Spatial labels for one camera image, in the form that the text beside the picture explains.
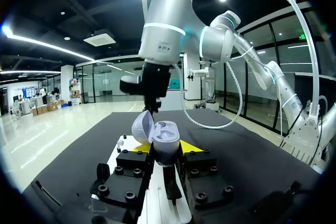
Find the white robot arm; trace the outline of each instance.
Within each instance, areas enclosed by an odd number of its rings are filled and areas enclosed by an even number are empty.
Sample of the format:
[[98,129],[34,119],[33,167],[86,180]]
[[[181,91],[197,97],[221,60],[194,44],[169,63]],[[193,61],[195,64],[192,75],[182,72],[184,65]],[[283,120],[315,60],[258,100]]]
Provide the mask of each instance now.
[[[195,15],[192,0],[151,0],[139,51],[139,56],[145,59],[142,80],[135,84],[122,79],[120,89],[126,93],[144,95],[146,109],[151,113],[157,112],[160,107],[158,98],[166,95],[169,66],[178,62],[181,51],[225,63],[229,61],[232,48],[235,47],[251,67],[263,90],[275,85],[280,91],[277,96],[288,125],[294,124],[285,142],[290,142],[294,147],[305,145],[307,160],[312,158],[320,137],[321,119],[317,122],[309,118],[276,62],[271,61],[266,65],[261,63],[255,49],[236,32],[239,24],[239,17],[227,11],[217,16],[210,26],[206,26]],[[319,157],[321,150],[336,133],[335,119],[336,105],[323,118],[325,130],[319,141]]]

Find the air vent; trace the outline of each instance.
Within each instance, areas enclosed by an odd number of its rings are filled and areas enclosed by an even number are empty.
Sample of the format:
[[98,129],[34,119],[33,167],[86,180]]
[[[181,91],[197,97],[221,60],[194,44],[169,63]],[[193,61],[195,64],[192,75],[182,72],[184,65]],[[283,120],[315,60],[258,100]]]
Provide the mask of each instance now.
[[116,43],[116,41],[112,39],[111,36],[109,36],[108,34],[99,34],[96,36],[92,36],[84,39],[84,41],[95,47]]

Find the black mat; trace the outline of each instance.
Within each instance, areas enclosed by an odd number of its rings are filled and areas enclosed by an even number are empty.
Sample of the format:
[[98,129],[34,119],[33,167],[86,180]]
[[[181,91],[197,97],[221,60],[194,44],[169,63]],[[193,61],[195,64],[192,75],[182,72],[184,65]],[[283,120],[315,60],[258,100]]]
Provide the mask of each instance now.
[[[189,113],[207,125],[229,122],[211,110]],[[138,114],[112,113],[67,147],[35,180],[61,203],[75,199],[76,193],[89,197],[97,164],[107,162],[120,135],[131,135],[131,125]],[[294,180],[301,182],[303,188],[311,188],[318,178],[308,165],[237,123],[222,130],[203,129],[190,122],[183,111],[160,112],[154,119],[174,121],[181,139],[217,156],[219,172],[234,186],[235,205],[239,207],[249,207],[274,190],[284,191]],[[31,186],[24,195],[41,213],[47,211]]]

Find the wall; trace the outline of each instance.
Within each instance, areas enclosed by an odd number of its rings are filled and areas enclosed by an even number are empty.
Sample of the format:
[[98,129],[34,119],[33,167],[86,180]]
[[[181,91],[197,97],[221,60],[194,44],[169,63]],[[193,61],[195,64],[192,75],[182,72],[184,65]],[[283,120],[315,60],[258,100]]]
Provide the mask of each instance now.
[[8,109],[13,105],[13,97],[19,94],[16,94],[17,89],[26,88],[26,87],[38,87],[38,81],[25,81],[25,82],[16,82],[10,84],[1,85],[0,88],[7,87],[7,99],[8,99]]

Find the ceiling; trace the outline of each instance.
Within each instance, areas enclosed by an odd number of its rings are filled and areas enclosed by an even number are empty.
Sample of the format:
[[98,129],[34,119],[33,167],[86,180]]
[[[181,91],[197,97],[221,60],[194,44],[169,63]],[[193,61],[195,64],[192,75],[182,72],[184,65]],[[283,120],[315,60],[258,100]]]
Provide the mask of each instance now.
[[[232,10],[241,18],[240,27],[243,27],[286,6],[285,0],[227,0],[225,3],[193,0],[196,15],[207,25],[217,15]],[[144,25],[141,0],[4,0],[0,7],[0,17],[15,35],[94,59],[137,54],[140,48]],[[106,29],[116,43],[95,47],[83,41],[101,29]],[[63,65],[84,61],[87,60],[0,34],[0,67],[4,71],[60,71]],[[14,76],[0,75],[0,81]]]

